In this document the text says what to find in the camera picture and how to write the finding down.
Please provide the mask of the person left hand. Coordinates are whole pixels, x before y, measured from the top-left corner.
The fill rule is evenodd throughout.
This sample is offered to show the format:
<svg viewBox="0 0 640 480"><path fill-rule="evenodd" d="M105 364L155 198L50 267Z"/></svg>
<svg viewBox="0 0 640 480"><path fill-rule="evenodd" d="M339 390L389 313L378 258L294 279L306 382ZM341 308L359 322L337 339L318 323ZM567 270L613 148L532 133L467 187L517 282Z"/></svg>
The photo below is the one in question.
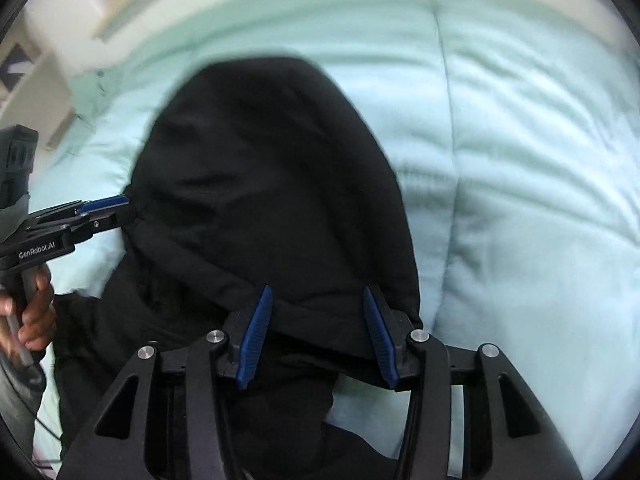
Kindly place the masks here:
<svg viewBox="0 0 640 480"><path fill-rule="evenodd" d="M17 340L29 351L42 351L51 343L55 333L56 313L53 307L54 289L48 266L40 266L35 275L36 293L23 310L22 327ZM8 316L17 312L14 299L4 290L1 292L1 351L11 358L20 357L20 349L14 342L6 322Z"/></svg>

